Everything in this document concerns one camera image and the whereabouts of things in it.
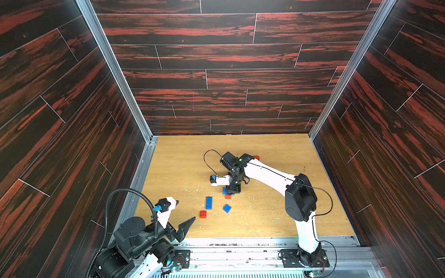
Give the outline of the small blue lego brick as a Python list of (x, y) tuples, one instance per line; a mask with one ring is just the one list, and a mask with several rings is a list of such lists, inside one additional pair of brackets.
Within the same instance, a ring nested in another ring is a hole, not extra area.
[(232, 209), (232, 207), (229, 206), (229, 205), (225, 205), (225, 206), (223, 207), (223, 210), (224, 210), (226, 213), (229, 213), (231, 209)]

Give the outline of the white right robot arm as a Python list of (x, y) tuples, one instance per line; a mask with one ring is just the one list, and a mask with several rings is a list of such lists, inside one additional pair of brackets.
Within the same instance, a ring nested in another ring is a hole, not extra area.
[(319, 247), (315, 226), (317, 196), (307, 176), (286, 174), (271, 168), (254, 157), (248, 161), (235, 158), (231, 162), (220, 161), (228, 170), (218, 185), (240, 185), (244, 179), (257, 180), (279, 192), (285, 198), (285, 211), (295, 221), (299, 248), (314, 253)]

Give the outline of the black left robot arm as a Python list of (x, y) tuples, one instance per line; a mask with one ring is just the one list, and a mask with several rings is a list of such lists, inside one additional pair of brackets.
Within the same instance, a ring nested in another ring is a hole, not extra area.
[(186, 254), (176, 251), (172, 242), (182, 242), (196, 218), (174, 229), (169, 222), (171, 212), (179, 204), (172, 197), (152, 204), (140, 195), (152, 213), (151, 223), (141, 217), (131, 217), (113, 232), (114, 240), (101, 244), (86, 271), (87, 278), (149, 278), (158, 270), (162, 276), (187, 268)]

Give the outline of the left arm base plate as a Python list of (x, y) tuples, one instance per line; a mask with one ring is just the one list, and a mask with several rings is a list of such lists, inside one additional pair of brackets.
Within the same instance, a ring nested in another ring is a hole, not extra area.
[(173, 269), (180, 271), (190, 267), (191, 250), (175, 250), (173, 256)]

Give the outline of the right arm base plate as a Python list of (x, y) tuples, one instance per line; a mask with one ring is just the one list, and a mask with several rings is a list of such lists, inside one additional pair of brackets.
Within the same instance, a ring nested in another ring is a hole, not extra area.
[(308, 253), (303, 249), (281, 249), (278, 253), (285, 268), (328, 268), (330, 266), (326, 252), (317, 249)]

